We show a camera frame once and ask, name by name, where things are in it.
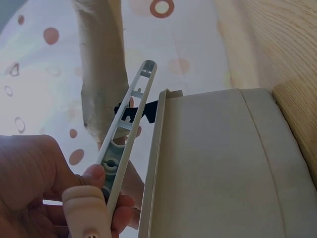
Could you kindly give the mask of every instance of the hand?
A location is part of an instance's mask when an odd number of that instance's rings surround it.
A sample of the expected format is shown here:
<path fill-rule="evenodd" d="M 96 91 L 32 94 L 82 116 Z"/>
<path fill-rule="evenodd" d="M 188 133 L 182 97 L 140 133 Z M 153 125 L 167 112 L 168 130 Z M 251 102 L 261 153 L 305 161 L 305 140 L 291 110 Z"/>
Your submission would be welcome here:
<path fill-rule="evenodd" d="M 61 201 L 69 187 L 105 180 L 102 166 L 92 165 L 84 175 L 68 167 L 57 142 L 46 135 L 0 136 L 0 231 L 10 238 L 66 238 L 68 228 L 61 206 L 44 205 L 43 199 Z M 112 237 L 129 224 L 132 198 L 121 195 L 113 215 Z"/>

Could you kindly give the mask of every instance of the red dot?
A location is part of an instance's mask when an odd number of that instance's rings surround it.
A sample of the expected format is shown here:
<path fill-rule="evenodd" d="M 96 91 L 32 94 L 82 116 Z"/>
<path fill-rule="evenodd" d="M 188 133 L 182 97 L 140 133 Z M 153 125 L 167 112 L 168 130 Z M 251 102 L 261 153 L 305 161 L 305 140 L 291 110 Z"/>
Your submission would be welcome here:
<path fill-rule="evenodd" d="M 77 131 L 75 129 L 71 129 L 69 131 L 69 135 L 70 135 L 71 138 L 76 138 L 77 134 L 78 133 L 77 133 Z"/>
<path fill-rule="evenodd" d="M 23 15 L 19 15 L 18 23 L 19 23 L 19 25 L 23 25 L 24 24 L 24 16 Z"/>
<path fill-rule="evenodd" d="M 82 149 L 75 150 L 69 157 L 69 163 L 71 165 L 79 164 L 79 162 L 83 159 L 84 154 L 85 152 Z"/>
<path fill-rule="evenodd" d="M 55 44 L 59 39 L 59 32 L 55 28 L 47 28 L 44 31 L 44 39 L 49 45 Z"/>

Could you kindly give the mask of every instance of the beige plastic panel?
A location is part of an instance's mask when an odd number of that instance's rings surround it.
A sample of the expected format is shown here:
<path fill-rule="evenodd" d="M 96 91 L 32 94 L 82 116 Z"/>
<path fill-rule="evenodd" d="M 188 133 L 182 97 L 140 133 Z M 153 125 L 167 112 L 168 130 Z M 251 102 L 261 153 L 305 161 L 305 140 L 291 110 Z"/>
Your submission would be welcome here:
<path fill-rule="evenodd" d="M 285 232 L 285 216 L 287 224 L 296 222 L 295 216 L 299 221 L 307 215 L 317 223 L 316 192 L 311 190 L 307 168 L 285 121 L 282 130 L 276 128 L 269 136 L 279 134 L 279 140 L 285 136 L 285 150 L 295 145 L 293 161 L 301 165 L 297 176 L 304 175 L 308 189 L 291 190 L 303 192 L 304 198 L 284 200 L 281 208 L 276 178 L 240 90 L 175 98 L 164 93 L 159 99 L 139 238 L 296 237 L 292 230 Z M 268 107 L 276 106 L 270 94 L 261 100 L 268 100 Z M 283 124 L 279 110 L 266 112 Z M 303 185 L 296 178 L 289 183 L 295 188 Z M 294 209 L 305 202 L 303 212 Z M 281 213 L 284 208 L 289 212 Z M 301 237 L 317 234 L 309 224 L 298 229 Z"/>

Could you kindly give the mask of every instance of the wood grain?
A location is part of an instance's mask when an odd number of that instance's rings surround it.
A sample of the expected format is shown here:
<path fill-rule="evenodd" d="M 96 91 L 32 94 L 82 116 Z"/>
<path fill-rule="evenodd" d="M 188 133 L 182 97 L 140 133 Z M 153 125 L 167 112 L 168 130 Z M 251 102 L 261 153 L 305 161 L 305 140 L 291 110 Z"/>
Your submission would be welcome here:
<path fill-rule="evenodd" d="M 272 91 L 317 187 L 317 2 L 214 2 L 234 86 Z"/>

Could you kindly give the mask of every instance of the finger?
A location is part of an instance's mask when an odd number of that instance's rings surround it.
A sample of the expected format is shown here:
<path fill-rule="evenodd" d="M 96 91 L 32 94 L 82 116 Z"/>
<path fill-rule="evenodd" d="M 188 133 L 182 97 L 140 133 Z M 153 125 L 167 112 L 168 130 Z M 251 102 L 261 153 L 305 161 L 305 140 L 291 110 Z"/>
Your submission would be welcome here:
<path fill-rule="evenodd" d="M 133 100 L 133 98 L 132 98 L 132 97 L 130 98 L 130 107 L 131 107 L 131 108 L 133 108 L 133 107 L 134 107 L 134 100 Z"/>
<path fill-rule="evenodd" d="M 106 178 L 105 169 L 101 165 L 89 166 L 82 176 L 76 175 L 77 179 L 82 185 L 92 185 L 102 188 Z M 51 190 L 44 192 L 44 199 L 51 201 L 61 201 L 60 193 Z"/>
<path fill-rule="evenodd" d="M 51 190 L 43 193 L 43 199 L 61 202 L 61 197 L 58 194 L 52 192 Z"/>
<path fill-rule="evenodd" d="M 91 165 L 86 169 L 82 177 L 90 179 L 90 185 L 101 189 L 106 179 L 105 169 L 102 165 Z"/>
<path fill-rule="evenodd" d="M 56 226 L 56 233 L 58 238 L 67 238 L 69 234 L 68 227 Z"/>
<path fill-rule="evenodd" d="M 119 207 L 115 210 L 111 229 L 120 234 L 128 226 L 132 218 L 132 209 L 129 207 Z"/>
<path fill-rule="evenodd" d="M 116 207 L 134 207 L 134 200 L 127 195 L 120 195 Z"/>
<path fill-rule="evenodd" d="M 129 223 L 129 227 L 132 227 L 136 230 L 139 229 L 140 214 L 141 214 L 141 211 L 139 209 L 135 207 L 132 209 L 132 219 Z"/>
<path fill-rule="evenodd" d="M 112 238 L 119 238 L 119 233 L 116 231 L 111 231 Z"/>
<path fill-rule="evenodd" d="M 67 226 L 63 206 L 45 205 L 47 217 L 55 226 Z"/>
<path fill-rule="evenodd" d="M 135 137 L 139 137 L 139 136 L 141 135 L 141 132 L 142 132 L 142 127 L 139 126 L 139 127 L 138 127 L 138 131 L 137 131 L 137 135 L 136 135 Z"/>

